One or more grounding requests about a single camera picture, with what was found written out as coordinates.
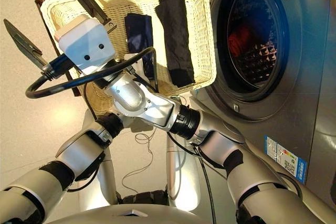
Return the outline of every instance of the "white sticker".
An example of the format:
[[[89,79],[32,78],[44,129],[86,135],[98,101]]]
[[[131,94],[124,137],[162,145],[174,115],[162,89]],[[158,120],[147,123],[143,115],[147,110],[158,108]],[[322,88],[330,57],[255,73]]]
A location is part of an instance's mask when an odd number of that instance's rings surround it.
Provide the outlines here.
[[[290,172],[298,181],[304,183],[307,163],[300,157],[282,147],[269,136],[265,136],[265,154]]]

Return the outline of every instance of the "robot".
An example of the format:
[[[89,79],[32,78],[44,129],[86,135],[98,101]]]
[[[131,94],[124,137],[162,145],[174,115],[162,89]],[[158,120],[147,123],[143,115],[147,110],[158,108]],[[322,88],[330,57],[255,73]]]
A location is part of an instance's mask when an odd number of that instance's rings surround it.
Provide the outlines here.
[[[41,77],[27,89],[26,95],[41,98],[93,81],[113,96],[119,113],[99,117],[67,140],[54,161],[33,169],[0,191],[0,223],[43,223],[71,183],[89,178],[99,167],[105,170],[101,189],[111,206],[54,223],[204,223],[194,214],[169,206],[115,205],[116,189],[108,186],[113,184],[109,183],[111,164],[105,161],[109,160],[108,146],[130,116],[185,138],[197,149],[196,156],[224,169],[238,223],[288,223],[288,217],[291,223],[323,223],[289,190],[279,174],[248,148],[238,129],[212,114],[152,93],[146,83],[134,81],[131,65],[150,52],[155,65],[155,49],[147,48],[129,60],[116,62],[108,37],[116,24],[94,0],[78,1],[92,18],[80,15],[56,32],[64,54],[51,62],[46,62],[41,51],[4,20],[19,50],[41,70]],[[72,67],[82,77],[39,90],[46,81],[58,78]]]

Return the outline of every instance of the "dark blue cloth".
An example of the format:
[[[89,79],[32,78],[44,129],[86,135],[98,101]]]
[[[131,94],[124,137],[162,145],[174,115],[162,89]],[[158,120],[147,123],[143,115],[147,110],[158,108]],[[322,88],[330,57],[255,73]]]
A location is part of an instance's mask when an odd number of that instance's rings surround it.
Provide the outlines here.
[[[129,52],[135,54],[153,46],[152,17],[148,15],[128,13],[125,17],[127,45]],[[148,79],[154,78],[153,54],[142,58],[143,71]]]

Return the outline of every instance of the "washing machine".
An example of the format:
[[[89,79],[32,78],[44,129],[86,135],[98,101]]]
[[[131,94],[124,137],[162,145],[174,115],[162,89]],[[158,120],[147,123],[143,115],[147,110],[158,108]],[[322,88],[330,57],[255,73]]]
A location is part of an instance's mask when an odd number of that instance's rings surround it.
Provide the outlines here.
[[[336,210],[336,0],[211,0],[217,77],[192,106]]]

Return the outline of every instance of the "white string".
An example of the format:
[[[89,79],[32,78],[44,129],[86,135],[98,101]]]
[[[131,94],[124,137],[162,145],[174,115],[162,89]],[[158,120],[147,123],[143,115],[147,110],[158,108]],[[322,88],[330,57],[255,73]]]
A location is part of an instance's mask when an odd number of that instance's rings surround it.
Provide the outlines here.
[[[153,156],[153,153],[152,153],[152,151],[151,151],[151,149],[150,149],[150,146],[151,146],[151,140],[152,140],[153,137],[154,137],[154,134],[155,134],[155,132],[156,132],[156,129],[157,129],[157,128],[155,128],[155,130],[153,131],[152,135],[150,135],[150,136],[148,136],[148,135],[146,135],[146,134],[144,134],[144,133],[138,133],[138,134],[136,134],[135,137],[134,137],[134,140],[135,140],[138,144],[147,144],[147,151],[148,151],[149,154],[151,154],[151,160],[150,160],[150,162],[149,162],[147,165],[145,165],[145,166],[143,166],[142,168],[140,168],[140,169],[133,170],[133,171],[127,173],[127,174],[121,179],[121,184],[122,184],[125,188],[134,191],[136,194],[138,194],[139,192],[138,192],[137,190],[131,188],[131,187],[126,186],[125,183],[124,183],[124,180],[125,180],[126,178],[128,178],[128,177],[131,177],[131,176],[133,176],[133,175],[135,175],[135,174],[139,174],[139,173],[145,171],[145,170],[152,164],[152,162],[153,162],[153,157],[154,157],[154,156]]]

